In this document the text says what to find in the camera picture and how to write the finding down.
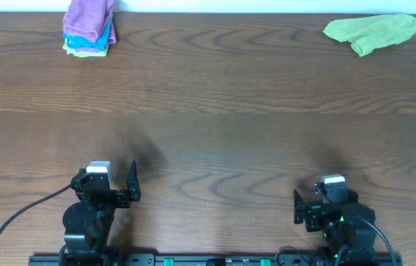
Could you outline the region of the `green microfiber cloth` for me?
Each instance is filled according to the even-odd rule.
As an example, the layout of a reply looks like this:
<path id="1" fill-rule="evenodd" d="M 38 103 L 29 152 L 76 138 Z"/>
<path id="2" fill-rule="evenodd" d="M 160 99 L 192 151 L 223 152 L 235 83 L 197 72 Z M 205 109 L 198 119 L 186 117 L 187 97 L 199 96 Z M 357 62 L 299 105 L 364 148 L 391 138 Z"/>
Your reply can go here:
<path id="1" fill-rule="evenodd" d="M 323 33 L 338 42 L 349 42 L 360 57 L 376 49 L 408 41 L 416 33 L 416 18 L 407 14 L 377 15 L 331 21 Z"/>

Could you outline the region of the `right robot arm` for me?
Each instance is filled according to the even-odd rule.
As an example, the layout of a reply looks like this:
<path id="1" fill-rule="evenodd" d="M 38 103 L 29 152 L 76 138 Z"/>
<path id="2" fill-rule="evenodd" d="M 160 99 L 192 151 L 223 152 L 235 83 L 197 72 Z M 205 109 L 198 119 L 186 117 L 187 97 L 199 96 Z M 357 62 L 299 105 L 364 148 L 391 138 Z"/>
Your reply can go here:
<path id="1" fill-rule="evenodd" d="M 321 199 L 310 202 L 293 191 L 294 222 L 304 223 L 308 232 L 322 232 L 327 243 L 309 264 L 374 265 L 375 212 L 358 202 L 358 194 L 347 188 L 344 178 L 326 178 L 315 188 Z"/>

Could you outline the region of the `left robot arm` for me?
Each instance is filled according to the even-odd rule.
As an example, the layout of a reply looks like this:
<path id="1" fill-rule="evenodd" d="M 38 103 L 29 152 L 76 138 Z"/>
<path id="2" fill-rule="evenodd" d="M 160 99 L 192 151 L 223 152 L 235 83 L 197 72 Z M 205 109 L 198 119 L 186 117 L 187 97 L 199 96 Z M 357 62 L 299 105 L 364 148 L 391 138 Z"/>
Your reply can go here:
<path id="1" fill-rule="evenodd" d="M 80 168 L 69 187 L 79 202 L 64 212 L 65 246 L 59 251 L 59 265 L 124 265 L 114 249 L 107 248 L 109 233 L 118 208 L 129 208 L 141 198 L 137 164 L 129 166 L 126 187 L 110 188 L 112 167 L 109 161 L 93 160 Z"/>

